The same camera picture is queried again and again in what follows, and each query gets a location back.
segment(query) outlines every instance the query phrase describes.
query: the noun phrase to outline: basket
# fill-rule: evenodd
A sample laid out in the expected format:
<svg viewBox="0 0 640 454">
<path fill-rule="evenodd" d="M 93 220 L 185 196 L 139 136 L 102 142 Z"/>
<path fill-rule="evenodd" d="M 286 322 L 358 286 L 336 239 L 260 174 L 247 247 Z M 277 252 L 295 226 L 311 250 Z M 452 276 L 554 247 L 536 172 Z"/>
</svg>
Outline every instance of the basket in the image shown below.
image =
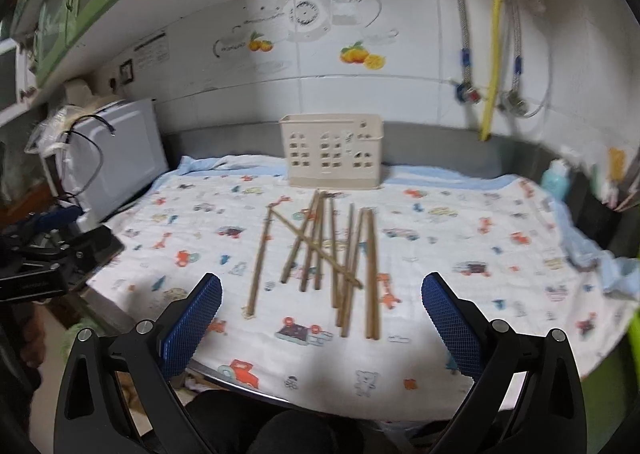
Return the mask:
<svg viewBox="0 0 640 454">
<path fill-rule="evenodd" d="M 376 114 L 289 114 L 280 120 L 280 130 L 291 186 L 380 185 L 383 131 Z"/>
</svg>

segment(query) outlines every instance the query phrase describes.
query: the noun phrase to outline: person's leg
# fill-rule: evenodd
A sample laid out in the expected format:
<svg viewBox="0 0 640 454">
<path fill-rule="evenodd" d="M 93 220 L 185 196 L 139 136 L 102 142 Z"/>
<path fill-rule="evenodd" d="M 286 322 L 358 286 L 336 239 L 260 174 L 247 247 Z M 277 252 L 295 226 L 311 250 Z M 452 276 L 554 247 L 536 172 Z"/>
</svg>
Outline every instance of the person's leg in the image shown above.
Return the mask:
<svg viewBox="0 0 640 454">
<path fill-rule="evenodd" d="M 315 414 L 287 410 L 271 418 L 247 454 L 338 454 L 334 431 Z"/>
<path fill-rule="evenodd" d="M 217 454 L 244 454 L 260 428 L 283 408 L 229 390 L 208 390 L 184 406 L 202 438 Z M 142 437 L 147 449 L 164 454 L 153 431 Z"/>
</svg>

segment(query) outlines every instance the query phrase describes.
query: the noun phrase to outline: silver bolt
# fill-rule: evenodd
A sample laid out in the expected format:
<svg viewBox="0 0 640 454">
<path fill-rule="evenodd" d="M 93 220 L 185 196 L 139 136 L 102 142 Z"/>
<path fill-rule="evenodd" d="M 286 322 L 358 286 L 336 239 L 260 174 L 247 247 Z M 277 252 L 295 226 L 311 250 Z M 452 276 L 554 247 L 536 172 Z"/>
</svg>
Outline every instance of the silver bolt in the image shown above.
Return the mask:
<svg viewBox="0 0 640 454">
<path fill-rule="evenodd" d="M 91 336 L 91 330 L 89 328 L 81 329 L 78 333 L 78 340 L 81 342 L 85 342 Z"/>
<path fill-rule="evenodd" d="M 504 320 L 494 320 L 491 322 L 491 327 L 495 329 L 498 333 L 506 333 L 509 331 L 509 325 Z"/>
<path fill-rule="evenodd" d="M 556 342 L 564 342 L 566 340 L 566 335 L 564 334 L 564 331 L 562 331 L 561 329 L 554 329 L 551 332 L 551 336 L 554 338 Z"/>
<path fill-rule="evenodd" d="M 154 323 L 151 320 L 141 320 L 136 325 L 136 331 L 141 335 L 149 333 L 154 328 Z"/>
</svg>

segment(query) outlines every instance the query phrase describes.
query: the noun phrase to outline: yellow hose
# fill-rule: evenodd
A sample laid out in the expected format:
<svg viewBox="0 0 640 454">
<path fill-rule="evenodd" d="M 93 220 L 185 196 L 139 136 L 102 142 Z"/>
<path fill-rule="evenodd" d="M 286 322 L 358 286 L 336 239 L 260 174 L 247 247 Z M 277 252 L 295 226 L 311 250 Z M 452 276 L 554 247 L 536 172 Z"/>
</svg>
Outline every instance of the yellow hose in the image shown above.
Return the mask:
<svg viewBox="0 0 640 454">
<path fill-rule="evenodd" d="M 489 93 L 482 113 L 482 128 L 480 140 L 484 142 L 491 133 L 491 122 L 494 119 L 495 97 L 498 94 L 498 80 L 500 78 L 500 4 L 502 0 L 494 0 L 491 27 L 491 81 Z"/>
</svg>

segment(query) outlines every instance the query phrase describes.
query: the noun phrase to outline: wooden chopstick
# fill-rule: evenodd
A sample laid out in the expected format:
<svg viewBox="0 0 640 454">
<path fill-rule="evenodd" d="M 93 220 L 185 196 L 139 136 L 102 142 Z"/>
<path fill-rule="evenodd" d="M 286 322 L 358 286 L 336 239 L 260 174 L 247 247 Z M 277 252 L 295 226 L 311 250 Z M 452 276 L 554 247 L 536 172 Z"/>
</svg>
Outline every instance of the wooden chopstick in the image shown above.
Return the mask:
<svg viewBox="0 0 640 454">
<path fill-rule="evenodd" d="M 367 241 L 367 259 L 370 258 L 371 282 L 371 338 L 380 340 L 380 303 L 378 302 L 378 237 L 376 232 L 376 213 L 369 210 L 369 239 Z"/>
<path fill-rule="evenodd" d="M 318 201 L 316 202 L 314 224 L 311 227 L 312 242 L 316 238 L 316 232 L 318 231 L 318 212 L 321 205 L 322 205 L 322 193 L 319 194 Z M 305 243 L 307 244 L 307 247 L 306 247 L 305 265 L 302 268 L 302 278 L 300 278 L 300 291 L 306 291 L 306 285 L 309 281 L 308 279 L 309 269 L 311 268 L 311 261 L 314 258 L 314 252 L 315 252 L 315 249 L 308 243 L 308 241 L 305 241 Z"/>
<path fill-rule="evenodd" d="M 291 224 L 286 217 L 278 214 L 275 209 L 271 209 L 271 214 L 273 214 L 274 216 L 276 216 L 289 230 L 291 230 L 294 234 L 296 234 L 297 236 L 302 236 L 302 234 L 300 233 L 300 230 L 298 230 L 296 228 L 295 225 Z M 338 270 L 338 272 L 340 272 L 341 274 L 344 275 L 345 280 L 348 281 L 348 283 L 353 284 L 354 286 L 356 286 L 359 289 L 362 289 L 363 284 L 356 279 L 356 277 L 351 274 L 346 268 L 344 268 L 342 265 L 338 264 L 338 262 L 334 261 L 333 258 L 331 256 L 328 256 L 321 248 L 320 246 L 318 246 L 318 244 L 314 243 L 313 240 L 311 238 L 308 238 L 307 236 L 303 236 L 302 240 L 307 244 L 307 246 L 310 246 L 311 248 L 313 248 L 318 254 L 321 255 L 321 257 L 329 262 L 330 265 L 332 265 L 332 267 L 334 267 L 336 270 Z"/>
<path fill-rule="evenodd" d="M 305 216 L 305 220 L 302 222 L 302 226 L 300 227 L 300 233 L 304 235 L 306 232 L 306 226 L 309 221 L 311 221 L 311 216 L 314 213 L 314 208 L 316 206 L 316 202 L 318 201 L 319 192 L 316 190 L 314 192 L 313 197 L 311 198 L 311 203 L 309 204 L 308 211 Z M 287 258 L 287 262 L 284 265 L 284 269 L 282 271 L 282 276 L 280 277 L 280 282 L 285 284 L 289 280 L 289 275 L 291 274 L 291 269 L 293 268 L 293 263 L 296 260 L 296 256 L 298 255 L 298 250 L 300 249 L 300 244 L 302 243 L 302 238 L 300 236 L 296 237 L 296 241 L 293 243 L 293 248 L 289 253 L 289 257 Z"/>
<path fill-rule="evenodd" d="M 324 200 L 326 199 L 326 192 L 323 192 L 320 196 L 320 202 L 318 203 L 318 210 L 316 211 L 316 218 L 318 219 L 318 235 L 316 241 L 322 250 L 322 242 L 324 241 Z M 320 254 L 316 255 L 316 275 L 314 277 L 314 290 L 320 290 L 322 281 L 322 257 Z"/>
<path fill-rule="evenodd" d="M 345 270 L 347 270 L 348 272 L 350 272 L 350 265 L 351 265 L 351 260 L 350 260 L 350 253 L 351 253 L 351 234 L 353 233 L 353 213 L 355 211 L 355 205 L 353 203 L 351 203 L 349 205 L 349 216 L 347 219 L 347 244 L 346 247 L 344 249 L 344 268 Z M 340 326 L 342 326 L 342 319 L 344 318 L 344 303 L 346 301 L 346 297 L 347 297 L 347 283 L 342 282 L 340 283 L 340 292 L 342 293 L 342 301 L 339 304 L 339 310 L 338 310 L 338 314 L 335 316 L 335 325 L 338 326 L 338 328 Z"/>
<path fill-rule="evenodd" d="M 267 208 L 267 217 L 262 228 L 262 238 L 260 240 L 260 249 L 255 257 L 254 280 L 251 283 L 251 291 L 249 293 L 249 302 L 246 305 L 246 314 L 252 316 L 255 313 L 255 302 L 258 299 L 258 288 L 260 287 L 260 274 L 262 273 L 262 262 L 264 253 L 267 248 L 267 236 L 269 235 L 269 227 L 271 225 L 271 207 Z"/>
<path fill-rule="evenodd" d="M 334 198 L 329 198 L 329 211 L 331 213 L 331 256 L 337 262 L 338 251 L 335 243 L 335 207 Z M 338 284 L 338 271 L 332 268 L 331 280 L 331 306 L 340 307 L 340 285 Z"/>
<path fill-rule="evenodd" d="M 356 275 L 357 267 L 358 267 L 358 249 L 360 246 L 360 234 L 362 233 L 362 221 L 364 218 L 364 209 L 360 209 L 358 212 L 358 228 L 356 230 L 355 242 L 351 247 L 351 272 L 353 275 Z M 340 331 L 341 337 L 349 336 L 349 329 L 351 327 L 351 311 L 353 310 L 353 284 L 345 283 L 343 287 L 344 297 L 342 299 L 342 305 L 340 306 L 340 311 L 342 312 L 342 330 Z"/>
</svg>

